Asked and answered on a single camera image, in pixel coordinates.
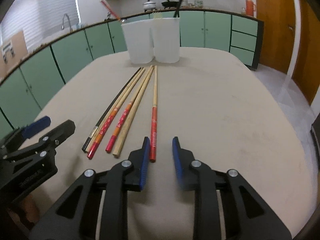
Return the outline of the person's left hand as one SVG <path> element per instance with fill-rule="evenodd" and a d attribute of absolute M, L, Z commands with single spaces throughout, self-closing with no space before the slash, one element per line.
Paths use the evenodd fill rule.
<path fill-rule="evenodd" d="M 28 194 L 23 200 L 8 210 L 8 214 L 17 225 L 22 225 L 31 230 L 40 219 L 40 211 L 32 194 Z"/>

